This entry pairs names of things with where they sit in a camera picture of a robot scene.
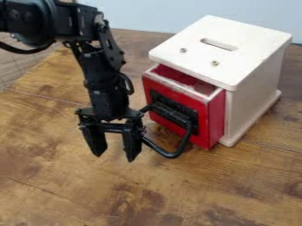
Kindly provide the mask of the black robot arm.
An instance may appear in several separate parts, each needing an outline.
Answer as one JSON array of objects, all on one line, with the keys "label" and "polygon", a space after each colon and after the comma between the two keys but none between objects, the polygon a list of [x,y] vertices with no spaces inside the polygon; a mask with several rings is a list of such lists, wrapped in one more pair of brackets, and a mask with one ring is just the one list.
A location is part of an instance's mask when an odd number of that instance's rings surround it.
[{"label": "black robot arm", "polygon": [[30,49],[0,42],[0,49],[35,54],[60,41],[73,50],[85,74],[91,106],[79,109],[79,129],[94,155],[107,150],[106,134],[123,135],[126,158],[142,152],[143,113],[129,108],[135,92],[121,72],[125,51],[118,47],[109,21],[95,7],[59,0],[0,0],[0,32],[10,33]]}]

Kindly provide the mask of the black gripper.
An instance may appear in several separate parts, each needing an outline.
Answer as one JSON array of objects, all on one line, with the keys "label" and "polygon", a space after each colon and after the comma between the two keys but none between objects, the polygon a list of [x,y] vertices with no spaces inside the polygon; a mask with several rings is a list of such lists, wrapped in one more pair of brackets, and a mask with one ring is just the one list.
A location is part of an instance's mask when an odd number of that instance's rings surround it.
[{"label": "black gripper", "polygon": [[129,91],[90,91],[91,106],[79,109],[79,129],[93,154],[99,157],[107,150],[106,133],[122,133],[126,158],[135,160],[142,152],[145,113],[130,108]]}]

